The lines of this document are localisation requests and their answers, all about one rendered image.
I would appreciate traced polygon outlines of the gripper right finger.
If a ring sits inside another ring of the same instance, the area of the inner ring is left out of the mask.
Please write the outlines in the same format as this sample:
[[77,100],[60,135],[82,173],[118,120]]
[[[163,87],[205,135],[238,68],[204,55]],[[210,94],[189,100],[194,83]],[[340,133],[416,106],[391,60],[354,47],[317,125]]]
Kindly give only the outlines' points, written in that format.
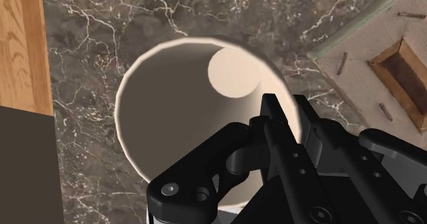
[[379,129],[355,136],[294,99],[301,143],[342,224],[427,224],[427,151]]

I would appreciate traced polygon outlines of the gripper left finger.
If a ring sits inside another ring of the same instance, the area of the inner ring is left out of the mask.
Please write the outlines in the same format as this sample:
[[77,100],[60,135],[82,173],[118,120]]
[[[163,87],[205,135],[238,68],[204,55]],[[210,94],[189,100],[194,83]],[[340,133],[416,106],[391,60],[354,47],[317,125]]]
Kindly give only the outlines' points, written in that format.
[[262,96],[260,115],[248,125],[225,125],[148,185],[148,224],[229,222],[218,204],[254,170],[263,185],[230,224],[338,224],[274,94]]

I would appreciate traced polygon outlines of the white cup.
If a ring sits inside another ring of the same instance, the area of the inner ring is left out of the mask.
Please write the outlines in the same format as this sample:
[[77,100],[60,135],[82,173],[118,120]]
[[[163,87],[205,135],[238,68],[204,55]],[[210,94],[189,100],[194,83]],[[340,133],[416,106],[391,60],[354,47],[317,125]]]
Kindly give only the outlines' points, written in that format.
[[114,110],[127,159],[147,182],[230,122],[248,123],[276,95],[296,140],[298,108],[260,50],[222,36],[185,37],[142,54],[125,73]]

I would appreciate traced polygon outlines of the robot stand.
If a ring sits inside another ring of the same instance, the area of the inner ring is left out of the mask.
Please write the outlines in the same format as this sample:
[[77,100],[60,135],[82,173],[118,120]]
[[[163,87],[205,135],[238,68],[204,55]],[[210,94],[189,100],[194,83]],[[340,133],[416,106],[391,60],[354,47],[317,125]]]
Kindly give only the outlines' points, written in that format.
[[0,224],[64,224],[52,116],[0,106]]

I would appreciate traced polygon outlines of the wooden panel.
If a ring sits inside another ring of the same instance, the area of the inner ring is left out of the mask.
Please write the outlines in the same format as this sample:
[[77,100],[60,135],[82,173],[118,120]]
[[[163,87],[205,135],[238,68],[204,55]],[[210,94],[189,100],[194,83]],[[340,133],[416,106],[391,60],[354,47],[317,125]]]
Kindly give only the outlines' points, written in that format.
[[0,0],[0,105],[53,115],[42,0]]

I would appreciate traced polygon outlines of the beige box with wooden frame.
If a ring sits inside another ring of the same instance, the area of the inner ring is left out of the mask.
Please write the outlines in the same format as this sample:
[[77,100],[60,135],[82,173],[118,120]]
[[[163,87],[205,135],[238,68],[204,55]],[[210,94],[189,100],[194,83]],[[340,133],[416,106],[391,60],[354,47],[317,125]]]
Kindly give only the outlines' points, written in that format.
[[377,0],[307,55],[366,127],[422,145],[427,134],[367,65],[400,39],[427,66],[427,0]]

